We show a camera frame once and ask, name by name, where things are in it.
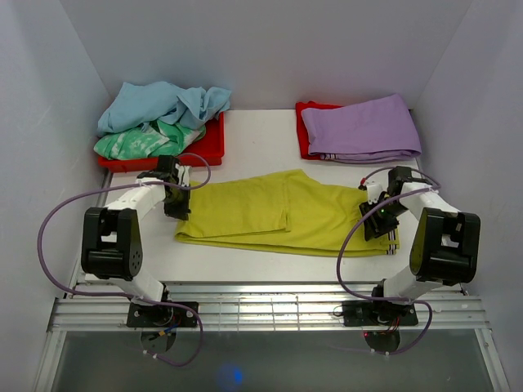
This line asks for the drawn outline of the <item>yellow-green trousers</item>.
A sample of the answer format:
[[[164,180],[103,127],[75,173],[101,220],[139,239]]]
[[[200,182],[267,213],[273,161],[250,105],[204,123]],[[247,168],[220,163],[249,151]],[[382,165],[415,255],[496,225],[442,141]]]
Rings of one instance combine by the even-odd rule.
[[[302,170],[205,185],[190,197],[189,220],[178,224],[180,243],[300,256],[393,255],[391,238],[366,241],[360,220],[366,193],[324,185]]]

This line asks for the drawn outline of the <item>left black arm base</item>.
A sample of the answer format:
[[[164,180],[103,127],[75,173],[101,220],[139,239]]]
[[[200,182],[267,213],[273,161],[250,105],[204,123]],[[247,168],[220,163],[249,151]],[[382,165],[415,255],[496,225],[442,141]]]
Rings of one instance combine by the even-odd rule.
[[[187,307],[163,305],[139,305],[131,303],[125,325],[141,330],[141,344],[145,350],[164,354],[174,345],[178,328],[193,328],[198,322],[194,313],[199,308],[198,302],[182,302]]]

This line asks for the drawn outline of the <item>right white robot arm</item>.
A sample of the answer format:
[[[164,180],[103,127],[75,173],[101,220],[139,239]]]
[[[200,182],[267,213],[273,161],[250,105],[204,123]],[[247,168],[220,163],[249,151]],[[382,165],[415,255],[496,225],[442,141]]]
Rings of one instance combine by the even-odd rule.
[[[417,324],[414,301],[443,286],[469,283],[476,274],[481,231],[478,215],[461,212],[437,192],[435,180],[410,167],[388,168],[388,185],[364,177],[359,188],[367,200],[359,206],[364,238],[391,238],[398,218],[410,212],[418,221],[409,263],[372,291],[372,301],[355,309],[356,324],[396,326]]]

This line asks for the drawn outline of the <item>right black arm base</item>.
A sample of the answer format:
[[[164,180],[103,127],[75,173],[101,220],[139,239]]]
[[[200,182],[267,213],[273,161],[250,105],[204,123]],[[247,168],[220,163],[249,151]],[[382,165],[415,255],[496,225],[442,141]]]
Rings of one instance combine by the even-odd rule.
[[[392,354],[400,348],[400,327],[418,325],[414,305],[388,301],[343,301],[334,308],[333,316],[341,318],[344,327],[375,327],[364,330],[364,340],[371,350],[381,354]]]

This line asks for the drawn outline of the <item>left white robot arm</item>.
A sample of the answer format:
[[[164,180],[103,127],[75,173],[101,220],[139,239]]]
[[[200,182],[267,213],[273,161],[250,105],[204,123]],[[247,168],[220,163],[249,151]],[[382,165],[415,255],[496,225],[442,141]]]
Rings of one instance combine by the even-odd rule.
[[[155,326],[172,320],[167,288],[144,267],[141,220],[156,206],[165,216],[189,218],[190,168],[163,155],[151,171],[142,172],[129,190],[112,203],[91,207],[84,215],[81,266],[85,273],[107,280],[131,296],[134,316]]]

